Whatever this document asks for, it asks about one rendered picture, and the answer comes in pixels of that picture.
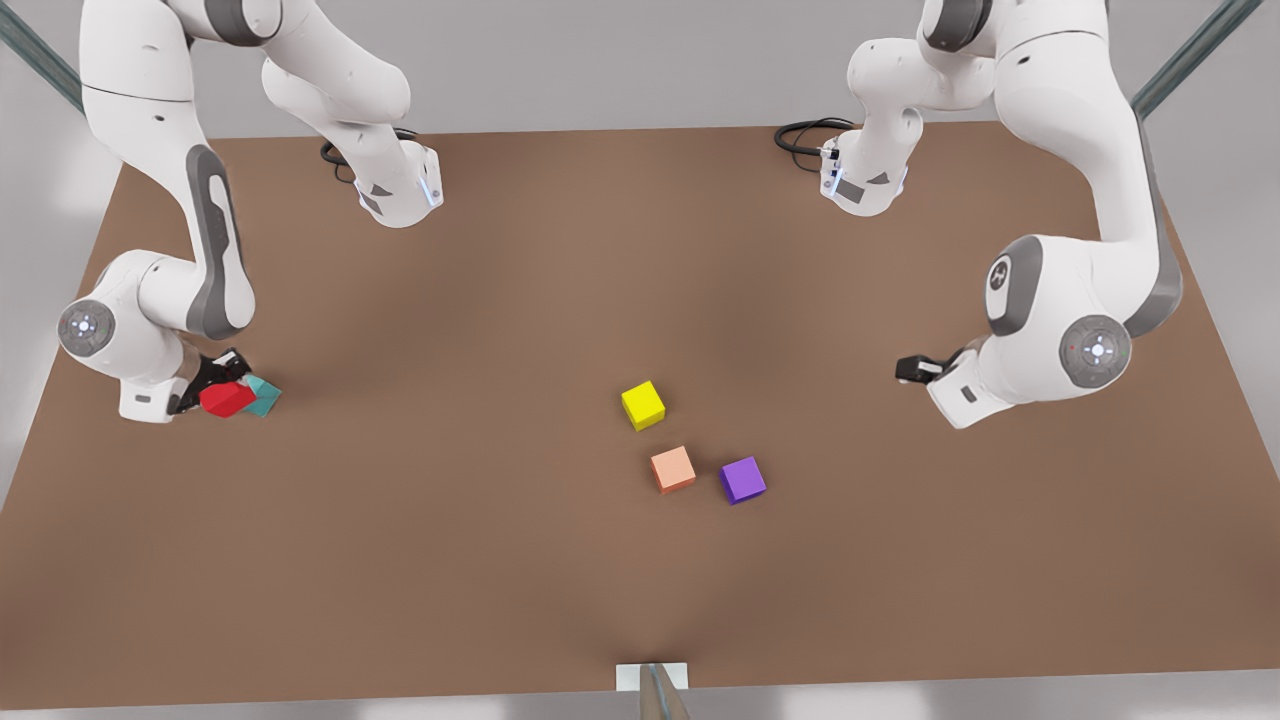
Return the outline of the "red wooden cube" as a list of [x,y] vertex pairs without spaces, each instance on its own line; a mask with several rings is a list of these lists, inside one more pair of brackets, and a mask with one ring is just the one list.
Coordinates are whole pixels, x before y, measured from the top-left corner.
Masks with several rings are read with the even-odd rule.
[[229,418],[257,400],[253,389],[243,382],[216,383],[198,393],[200,407],[219,418]]

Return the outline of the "purple wooden cube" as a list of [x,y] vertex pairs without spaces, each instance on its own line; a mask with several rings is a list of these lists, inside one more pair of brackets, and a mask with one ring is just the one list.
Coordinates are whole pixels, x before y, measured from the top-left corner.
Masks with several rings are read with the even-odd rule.
[[741,503],[767,491],[765,479],[753,456],[723,465],[719,469],[719,482],[731,505]]

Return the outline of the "orange wooden cube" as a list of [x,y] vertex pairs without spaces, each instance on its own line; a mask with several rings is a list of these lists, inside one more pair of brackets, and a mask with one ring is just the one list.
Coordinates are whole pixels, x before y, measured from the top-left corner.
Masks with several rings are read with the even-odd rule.
[[652,456],[650,465],[662,495],[691,486],[698,477],[685,446]]

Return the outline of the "yellow wooden cube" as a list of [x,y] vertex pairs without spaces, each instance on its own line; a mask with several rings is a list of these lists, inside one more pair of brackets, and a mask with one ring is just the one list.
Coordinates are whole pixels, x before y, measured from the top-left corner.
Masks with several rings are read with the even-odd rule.
[[636,432],[657,424],[666,418],[666,405],[650,380],[632,387],[621,395],[623,410]]

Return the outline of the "silver frame post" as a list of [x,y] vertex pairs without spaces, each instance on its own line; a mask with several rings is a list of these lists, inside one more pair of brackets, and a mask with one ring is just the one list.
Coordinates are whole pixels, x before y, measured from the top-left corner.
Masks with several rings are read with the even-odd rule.
[[0,41],[77,111],[84,114],[82,83],[77,70],[23,20],[6,0],[0,0]]
[[691,720],[681,696],[689,689],[685,662],[618,664],[614,688],[637,692],[640,720]]
[[1160,67],[1132,100],[1146,120],[1265,0],[1222,0],[1196,32]]

